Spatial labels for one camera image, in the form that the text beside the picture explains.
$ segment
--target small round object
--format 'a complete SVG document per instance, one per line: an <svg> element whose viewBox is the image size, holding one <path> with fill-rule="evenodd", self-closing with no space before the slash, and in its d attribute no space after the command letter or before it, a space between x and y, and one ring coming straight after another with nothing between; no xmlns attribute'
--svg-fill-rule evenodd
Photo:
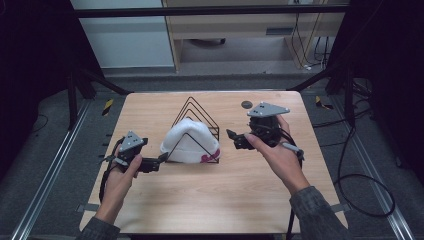
<svg viewBox="0 0 424 240"><path fill-rule="evenodd" d="M252 108L252 107L253 107L253 104L252 104L252 102L251 102L251 101L243 101L243 102L241 103L241 106L242 106L244 109L249 109L249 108Z"/></svg>

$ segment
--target gray sleeve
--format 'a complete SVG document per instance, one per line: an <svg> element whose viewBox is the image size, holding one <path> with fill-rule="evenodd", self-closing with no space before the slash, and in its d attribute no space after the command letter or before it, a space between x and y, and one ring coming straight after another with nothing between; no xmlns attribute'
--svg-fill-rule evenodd
<svg viewBox="0 0 424 240"><path fill-rule="evenodd" d="M120 229L114 225L92 217L87 226L82 230L77 240L115 240Z"/></svg>
<svg viewBox="0 0 424 240"><path fill-rule="evenodd" d="M292 196L290 204L299 219L302 240L352 239L328 202L313 186Z"/></svg>

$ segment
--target human hand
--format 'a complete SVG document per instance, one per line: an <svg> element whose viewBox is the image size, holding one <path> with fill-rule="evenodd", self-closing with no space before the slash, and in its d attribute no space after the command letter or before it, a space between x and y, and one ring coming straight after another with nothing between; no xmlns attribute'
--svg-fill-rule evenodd
<svg viewBox="0 0 424 240"><path fill-rule="evenodd" d="M97 210L95 215L96 218L110 224L115 222L116 217L124 204L124 198L132 185L132 180L133 178L137 178L138 168L141 165L141 161L141 155L136 155L125 173L122 172L118 163L112 163L112 170L110 171L109 177L106 181L103 201Z"/></svg>
<svg viewBox="0 0 424 240"><path fill-rule="evenodd" d="M280 127L290 134L289 124L281 115L277 116ZM310 184L302 172L296 154L282 145L271 148L255 135L246 133L247 141L258 150L266 159L272 171L283 181L284 185L293 195L296 192L309 187Z"/></svg>

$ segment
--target wooden tabletop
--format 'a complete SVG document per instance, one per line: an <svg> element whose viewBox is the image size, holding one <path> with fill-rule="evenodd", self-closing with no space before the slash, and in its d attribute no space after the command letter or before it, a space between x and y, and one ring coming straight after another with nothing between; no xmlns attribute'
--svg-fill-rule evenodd
<svg viewBox="0 0 424 240"><path fill-rule="evenodd" d="M156 158L160 144L188 97L192 96L220 128L219 163L162 163L158 172L140 173L125 198L115 225L122 233L236 234L284 233L290 215L290 194L256 150L236 150L226 135L249 132L249 117L241 103L261 101L287 107L283 117L291 135L305 151L303 169L310 183L330 205L339 203L328 169L298 92L166 92L128 95L106 155L129 130L149 139L142 149ZM100 169L89 203L100 204ZM337 214L347 226L342 213ZM94 212L86 211L82 229ZM296 219L293 232L299 232Z"/></svg>

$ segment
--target crumpled white fabric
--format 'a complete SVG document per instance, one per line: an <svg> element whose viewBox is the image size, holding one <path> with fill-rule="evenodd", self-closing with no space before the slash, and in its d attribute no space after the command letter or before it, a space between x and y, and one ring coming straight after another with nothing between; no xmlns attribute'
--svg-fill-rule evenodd
<svg viewBox="0 0 424 240"><path fill-rule="evenodd" d="M160 146L160 151L171 154L168 160L181 163L203 163L218 159L221 155L219 142L208 127L189 118L184 118L169 130Z"/></svg>

